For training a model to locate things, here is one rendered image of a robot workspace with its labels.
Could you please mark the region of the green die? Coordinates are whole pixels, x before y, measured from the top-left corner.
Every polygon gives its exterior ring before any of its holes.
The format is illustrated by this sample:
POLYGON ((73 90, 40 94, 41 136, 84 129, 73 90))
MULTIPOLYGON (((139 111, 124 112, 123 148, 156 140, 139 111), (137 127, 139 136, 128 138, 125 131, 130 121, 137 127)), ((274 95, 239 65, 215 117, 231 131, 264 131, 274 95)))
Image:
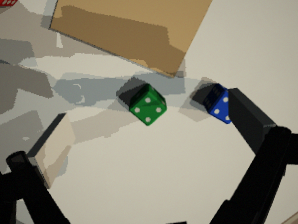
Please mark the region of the green die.
POLYGON ((146 83, 131 99, 129 111, 146 126, 150 126, 167 111, 165 98, 146 83))

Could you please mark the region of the tan flat mat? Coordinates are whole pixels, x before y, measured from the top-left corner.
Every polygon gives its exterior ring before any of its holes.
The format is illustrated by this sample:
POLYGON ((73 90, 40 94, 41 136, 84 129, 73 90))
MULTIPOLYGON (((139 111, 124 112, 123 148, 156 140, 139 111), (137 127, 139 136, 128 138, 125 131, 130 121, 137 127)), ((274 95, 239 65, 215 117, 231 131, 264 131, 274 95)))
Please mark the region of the tan flat mat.
POLYGON ((174 78, 212 0, 58 0, 51 27, 174 78))

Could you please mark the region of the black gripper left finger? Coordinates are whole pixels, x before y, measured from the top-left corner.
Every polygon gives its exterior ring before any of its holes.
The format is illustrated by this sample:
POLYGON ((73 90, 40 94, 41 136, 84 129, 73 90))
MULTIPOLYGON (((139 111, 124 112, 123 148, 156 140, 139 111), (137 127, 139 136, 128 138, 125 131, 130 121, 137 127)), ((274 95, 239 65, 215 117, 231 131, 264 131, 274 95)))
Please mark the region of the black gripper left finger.
POLYGON ((16 203, 20 199, 24 200, 34 224, 71 224, 47 189, 51 188, 75 139, 68 114, 61 113, 27 155, 17 151, 6 158, 11 172, 3 175, 0 172, 0 224, 16 224, 16 203))

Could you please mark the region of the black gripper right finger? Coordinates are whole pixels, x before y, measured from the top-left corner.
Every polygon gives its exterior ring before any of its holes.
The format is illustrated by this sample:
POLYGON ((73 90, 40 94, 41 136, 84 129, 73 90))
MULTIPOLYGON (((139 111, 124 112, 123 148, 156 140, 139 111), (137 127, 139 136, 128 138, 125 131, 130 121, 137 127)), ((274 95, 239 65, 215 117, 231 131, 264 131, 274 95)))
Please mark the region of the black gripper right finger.
POLYGON ((255 157, 209 224, 264 224, 287 164, 298 165, 298 133, 277 126, 238 88, 228 89, 228 117, 255 157))

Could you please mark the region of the blue die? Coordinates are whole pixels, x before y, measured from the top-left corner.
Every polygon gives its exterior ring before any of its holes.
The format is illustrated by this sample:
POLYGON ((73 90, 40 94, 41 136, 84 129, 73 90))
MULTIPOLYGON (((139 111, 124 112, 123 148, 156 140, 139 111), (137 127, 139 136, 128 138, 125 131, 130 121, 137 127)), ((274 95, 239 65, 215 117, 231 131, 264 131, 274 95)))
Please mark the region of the blue die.
POLYGON ((203 105, 211 116, 226 124, 231 123, 231 120, 228 118, 228 89, 221 84, 216 83, 214 85, 204 99, 203 105))

